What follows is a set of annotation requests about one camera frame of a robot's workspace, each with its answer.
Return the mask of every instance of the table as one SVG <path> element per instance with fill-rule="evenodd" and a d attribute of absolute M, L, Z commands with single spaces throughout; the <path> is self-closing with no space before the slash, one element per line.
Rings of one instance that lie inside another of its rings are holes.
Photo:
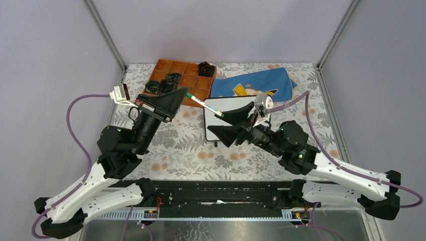
<path fill-rule="evenodd" d="M 216 78 L 233 77 L 271 68 L 284 67 L 298 84 L 293 90 L 293 98 L 306 90 L 309 95 L 309 114 L 317 136 L 331 156 L 339 158 L 336 139 L 333 135 L 329 114 L 318 84 L 314 67 L 309 63 L 293 64 L 213 64 L 217 69 Z M 130 64 L 124 83 L 129 88 L 131 99 L 144 89 L 145 83 L 155 64 Z M 127 117 L 128 106 L 118 105 L 112 125 L 131 128 L 132 121 Z M 288 120 L 296 120 L 310 134 L 305 116 L 304 100 L 272 116 L 272 129 Z M 316 146 L 309 136 L 308 143 Z M 136 180 L 142 177 L 159 180 L 292 180 L 317 177 L 298 176 L 288 173 L 278 164 L 279 158 L 244 143 L 227 148 L 222 143 L 214 147 L 213 142 L 204 138 L 203 109 L 181 106 L 171 123 L 161 124 L 151 145 L 150 152 L 140 156 L 142 163 L 126 177 Z"/>

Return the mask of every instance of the black wire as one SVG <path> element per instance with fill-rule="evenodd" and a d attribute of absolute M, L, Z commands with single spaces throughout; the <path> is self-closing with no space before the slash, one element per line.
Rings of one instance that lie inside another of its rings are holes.
<path fill-rule="evenodd" d="M 136 118 L 135 119 L 132 119 L 131 117 L 130 117 L 130 114 L 132 113 L 132 110 L 133 109 L 136 109 L 137 111 L 138 111 L 138 116 L 136 116 Z M 139 117 L 139 114 L 140 114 L 141 112 L 140 112 L 140 110 L 137 108 L 137 107 L 134 107 L 134 106 L 132 106 L 132 107 L 130 107 L 130 110 L 129 110 L 129 113 L 127 114 L 127 117 L 129 117 L 129 119 L 131 119 L 132 121 L 133 121 L 133 124 L 136 124 L 136 120 L 138 119 L 138 117 Z"/>

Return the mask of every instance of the gray floor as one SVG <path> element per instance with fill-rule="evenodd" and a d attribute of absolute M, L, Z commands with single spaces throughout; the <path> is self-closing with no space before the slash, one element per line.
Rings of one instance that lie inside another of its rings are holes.
<path fill-rule="evenodd" d="M 330 227 L 340 233 L 346 241 L 368 240 L 367 232 L 357 211 L 315 212 L 318 225 Z M 85 226 L 81 241 L 119 241 L 124 221 L 94 220 Z M 321 240 L 313 227 L 282 228 L 289 222 L 268 221 L 157 221 L 150 225 L 154 240 Z M 322 231 L 328 241 L 341 239 Z M 129 222 L 126 241 L 149 240 L 148 232 Z"/>

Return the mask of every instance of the yellow cartoon character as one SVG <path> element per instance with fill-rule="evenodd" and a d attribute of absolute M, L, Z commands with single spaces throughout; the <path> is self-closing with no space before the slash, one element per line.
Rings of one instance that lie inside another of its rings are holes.
<path fill-rule="evenodd" d="M 237 86 L 235 86 L 233 91 L 234 91 L 233 96 L 257 95 L 257 94 L 263 93 L 263 91 L 261 91 L 261 90 L 256 90 L 256 89 L 252 89 L 252 88 L 244 88 L 241 84 L 238 84 Z M 269 90 L 266 93 L 268 93 L 268 95 L 272 96 L 276 92 L 278 92 L 278 89 Z"/>

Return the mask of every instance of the small white board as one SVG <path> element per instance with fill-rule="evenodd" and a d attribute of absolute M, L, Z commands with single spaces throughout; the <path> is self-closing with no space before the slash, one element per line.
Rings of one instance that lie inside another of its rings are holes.
<path fill-rule="evenodd" d="M 204 102 L 211 107 L 219 110 L 220 112 L 229 111 L 233 109 L 238 109 L 246 106 L 250 102 L 256 99 L 255 95 L 249 96 L 234 96 L 234 97 L 217 97 L 217 98 L 207 98 Z M 254 107 L 249 113 L 251 115 L 254 112 Z M 204 108 L 204 129 L 205 129 L 205 139 L 208 142 L 217 142 L 219 138 L 213 134 L 213 132 L 207 130 L 208 126 L 231 126 L 229 123 L 216 118 L 215 114 L 208 109 Z"/>

